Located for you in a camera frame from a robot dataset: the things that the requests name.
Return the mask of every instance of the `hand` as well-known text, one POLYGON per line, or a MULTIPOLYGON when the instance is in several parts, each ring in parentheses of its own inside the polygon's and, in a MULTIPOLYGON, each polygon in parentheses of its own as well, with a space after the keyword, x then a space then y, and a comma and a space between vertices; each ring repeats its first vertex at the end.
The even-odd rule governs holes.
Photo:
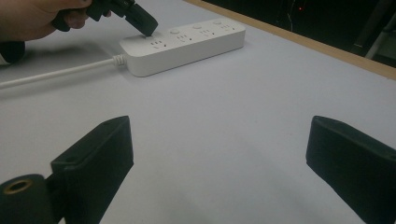
POLYGON ((55 31, 51 22, 62 9, 70 28, 84 26, 86 8, 92 0, 0 0, 0 42, 42 38, 55 31))

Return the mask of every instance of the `white tabletop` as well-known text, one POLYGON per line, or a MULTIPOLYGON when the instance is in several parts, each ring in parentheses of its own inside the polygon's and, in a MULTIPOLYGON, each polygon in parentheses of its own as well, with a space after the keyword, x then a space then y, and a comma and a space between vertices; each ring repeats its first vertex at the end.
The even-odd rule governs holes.
MULTIPOLYGON (((138 2, 159 30, 219 15, 138 2)), ((135 166, 101 223, 362 223, 305 163, 313 116, 396 147, 396 82, 247 26, 238 49, 151 77, 106 66, 0 91, 0 182, 50 162, 99 123, 131 119, 135 166)), ((139 35, 113 16, 27 43, 0 81, 94 63, 139 35)))

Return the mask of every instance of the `electrical outlet socket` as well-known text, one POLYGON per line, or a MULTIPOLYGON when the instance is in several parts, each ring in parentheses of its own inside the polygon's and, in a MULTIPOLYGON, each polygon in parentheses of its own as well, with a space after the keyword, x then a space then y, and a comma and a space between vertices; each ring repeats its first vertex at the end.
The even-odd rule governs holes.
POLYGON ((244 46, 245 27, 220 18, 121 40, 126 64, 136 77, 147 77, 244 46))

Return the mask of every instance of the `sleeve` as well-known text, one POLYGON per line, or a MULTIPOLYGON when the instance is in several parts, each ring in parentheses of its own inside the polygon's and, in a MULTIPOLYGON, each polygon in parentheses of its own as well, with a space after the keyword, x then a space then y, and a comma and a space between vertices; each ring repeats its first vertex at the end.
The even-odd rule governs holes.
POLYGON ((23 57, 25 43, 13 41, 0 43, 0 65, 15 63, 23 57))

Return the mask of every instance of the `white cable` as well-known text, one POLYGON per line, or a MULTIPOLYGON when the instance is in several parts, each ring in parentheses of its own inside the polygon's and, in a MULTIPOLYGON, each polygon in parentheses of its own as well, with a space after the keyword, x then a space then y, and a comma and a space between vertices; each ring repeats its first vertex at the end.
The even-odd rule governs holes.
POLYGON ((124 56, 122 54, 116 55, 116 56, 113 56, 112 59, 107 59, 107 60, 97 62, 97 63, 89 63, 86 65, 82 65, 82 66, 78 66, 78 67, 74 67, 74 68, 67 68, 64 70, 56 71, 56 72, 49 72, 49 73, 45 73, 45 74, 41 74, 41 75, 37 75, 37 76, 33 76, 33 77, 25 77, 25 78, 21 78, 21 79, 2 82, 2 83, 0 83, 0 90, 20 86, 20 85, 27 84, 27 83, 37 82, 37 81, 41 81, 41 80, 45 80, 45 79, 49 79, 49 78, 53 78, 53 77, 61 77, 61 76, 65 76, 68 74, 82 72, 82 71, 86 71, 89 69, 93 69, 96 67, 101 67, 101 66, 105 66, 105 65, 109 65, 109 64, 114 64, 116 66, 124 65, 125 64, 124 56))

